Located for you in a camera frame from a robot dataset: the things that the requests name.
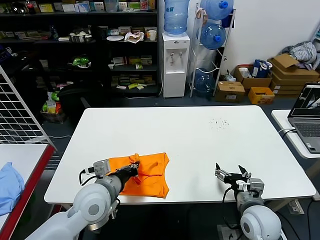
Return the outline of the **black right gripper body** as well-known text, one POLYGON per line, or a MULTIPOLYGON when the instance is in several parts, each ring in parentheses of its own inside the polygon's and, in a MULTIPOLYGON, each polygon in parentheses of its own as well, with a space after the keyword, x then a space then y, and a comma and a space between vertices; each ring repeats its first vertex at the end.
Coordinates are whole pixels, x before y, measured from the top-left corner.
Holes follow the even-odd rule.
POLYGON ((228 173, 224 177, 224 183, 230 184, 234 192, 247 192, 250 178, 242 178, 240 173, 228 173))

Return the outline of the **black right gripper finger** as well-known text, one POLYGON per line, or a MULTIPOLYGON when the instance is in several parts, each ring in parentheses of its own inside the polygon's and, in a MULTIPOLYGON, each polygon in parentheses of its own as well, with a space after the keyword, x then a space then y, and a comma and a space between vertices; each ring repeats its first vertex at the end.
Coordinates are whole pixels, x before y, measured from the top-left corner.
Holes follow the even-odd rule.
POLYGON ((215 172, 214 175, 220 180, 223 181, 225 179, 227 172, 220 168, 219 164, 215 163, 215 172))
POLYGON ((238 165, 239 170, 241 172, 241 177, 242 178, 250 178, 251 177, 251 173, 248 172, 244 167, 242 167, 241 165, 238 165))

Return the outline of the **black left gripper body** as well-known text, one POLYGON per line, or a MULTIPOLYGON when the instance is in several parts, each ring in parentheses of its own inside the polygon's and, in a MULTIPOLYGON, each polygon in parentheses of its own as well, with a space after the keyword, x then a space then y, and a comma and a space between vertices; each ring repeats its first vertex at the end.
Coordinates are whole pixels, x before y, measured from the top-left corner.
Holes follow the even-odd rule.
POLYGON ((137 166, 124 166, 117 169, 115 175, 120 179, 129 179, 137 176, 137 166))

